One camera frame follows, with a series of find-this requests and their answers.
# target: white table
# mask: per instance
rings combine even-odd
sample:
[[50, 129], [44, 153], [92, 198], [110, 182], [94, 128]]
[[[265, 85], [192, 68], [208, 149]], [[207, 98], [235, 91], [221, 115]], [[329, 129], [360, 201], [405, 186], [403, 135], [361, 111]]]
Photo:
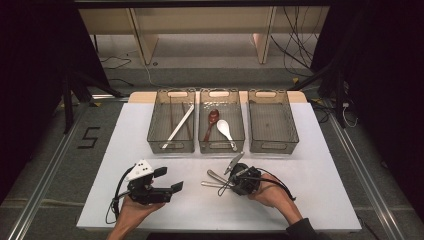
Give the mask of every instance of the white table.
[[[359, 231], [361, 226], [313, 109], [308, 103], [291, 103], [291, 107], [300, 139], [293, 154], [250, 153], [247, 121], [244, 121], [245, 156], [240, 162], [266, 169], [279, 177], [297, 197], [295, 203], [302, 215], [310, 219], [317, 231]], [[245, 104], [242, 110], [246, 119]], [[223, 176], [236, 154], [201, 154], [197, 134], [196, 150], [192, 154], [153, 154], [147, 143], [152, 111], [152, 103], [124, 104], [77, 227], [87, 230], [112, 228], [113, 224], [105, 223], [105, 216], [118, 181], [128, 168], [146, 159], [153, 168], [168, 167], [166, 175], [154, 179], [154, 187], [170, 187], [180, 181], [184, 181], [184, 187], [139, 228], [152, 232], [278, 232], [286, 229], [288, 223], [276, 209], [238, 196], [229, 189], [219, 197], [218, 188], [200, 185], [203, 180], [213, 181], [206, 174], [208, 169]], [[126, 187], [124, 182], [121, 192]], [[112, 212], [108, 219], [114, 220]]]

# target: hand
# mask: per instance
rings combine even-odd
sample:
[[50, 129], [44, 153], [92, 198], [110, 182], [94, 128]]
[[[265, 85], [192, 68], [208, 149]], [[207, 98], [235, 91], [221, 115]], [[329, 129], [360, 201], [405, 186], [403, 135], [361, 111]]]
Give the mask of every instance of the hand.
[[[275, 177], [268, 173], [262, 174], [262, 178], [278, 182]], [[274, 183], [261, 181], [258, 191], [248, 195], [248, 197], [250, 200], [256, 200], [265, 206], [277, 208], [290, 225], [303, 219], [296, 204], [289, 198], [286, 191]]]
[[165, 206], [165, 203], [142, 205], [138, 202], [134, 202], [129, 196], [125, 196], [118, 220], [107, 239], [124, 239], [125, 236], [140, 225], [149, 214], [163, 206]]

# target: white plastic spoon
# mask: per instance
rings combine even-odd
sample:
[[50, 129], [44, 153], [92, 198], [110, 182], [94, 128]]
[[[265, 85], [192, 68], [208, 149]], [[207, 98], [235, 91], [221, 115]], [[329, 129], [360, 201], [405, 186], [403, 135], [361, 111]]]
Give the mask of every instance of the white plastic spoon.
[[236, 146], [236, 143], [233, 141], [233, 138], [231, 137], [230, 126], [228, 126], [227, 121], [222, 119], [219, 120], [218, 123], [216, 124], [216, 127], [230, 141], [231, 147], [233, 147], [233, 151], [234, 152], [237, 151], [237, 146]]

